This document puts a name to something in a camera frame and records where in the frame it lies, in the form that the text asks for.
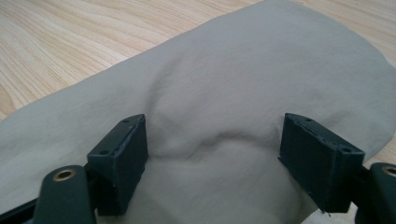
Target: wooden surface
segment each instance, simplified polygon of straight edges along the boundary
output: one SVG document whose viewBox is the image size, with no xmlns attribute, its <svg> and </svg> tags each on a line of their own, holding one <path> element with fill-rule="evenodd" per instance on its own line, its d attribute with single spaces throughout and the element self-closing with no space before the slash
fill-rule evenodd
<svg viewBox="0 0 396 224">
<path fill-rule="evenodd" d="M 0 120 L 217 16 L 259 0 L 0 1 Z M 300 0 L 396 66 L 396 2 Z M 373 161 L 396 163 L 396 137 Z"/>
</svg>

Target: wood grain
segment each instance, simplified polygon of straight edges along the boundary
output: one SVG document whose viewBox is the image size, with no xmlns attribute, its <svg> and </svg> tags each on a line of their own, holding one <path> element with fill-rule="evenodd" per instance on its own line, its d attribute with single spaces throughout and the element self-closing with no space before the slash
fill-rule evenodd
<svg viewBox="0 0 396 224">
<path fill-rule="evenodd" d="M 0 1 L 0 120 L 48 94 L 259 0 Z M 294 0 L 362 35 L 396 66 L 396 2 Z M 368 164 L 396 163 L 396 137 Z"/>
</svg>

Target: gray cloth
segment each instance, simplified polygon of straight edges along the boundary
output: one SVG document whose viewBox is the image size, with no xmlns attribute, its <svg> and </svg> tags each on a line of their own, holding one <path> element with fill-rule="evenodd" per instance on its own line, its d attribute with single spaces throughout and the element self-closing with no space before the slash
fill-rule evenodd
<svg viewBox="0 0 396 224">
<path fill-rule="evenodd" d="M 0 123 L 0 213 L 148 118 L 147 168 L 117 223 L 297 223 L 315 209 L 277 159 L 286 112 L 373 156 L 396 126 L 396 73 L 362 37 L 268 0 L 216 18 Z"/>
</svg>

